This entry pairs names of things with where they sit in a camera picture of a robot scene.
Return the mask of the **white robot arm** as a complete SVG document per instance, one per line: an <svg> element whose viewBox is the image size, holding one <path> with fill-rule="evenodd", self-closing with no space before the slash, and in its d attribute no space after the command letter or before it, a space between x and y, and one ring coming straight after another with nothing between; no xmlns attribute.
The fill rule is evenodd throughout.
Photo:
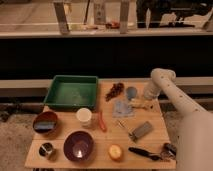
<svg viewBox="0 0 213 171"><path fill-rule="evenodd" d="M143 97L156 99L163 91L183 116L179 125L176 171L213 171L213 113L178 88L175 78L173 70L153 69Z"/></svg>

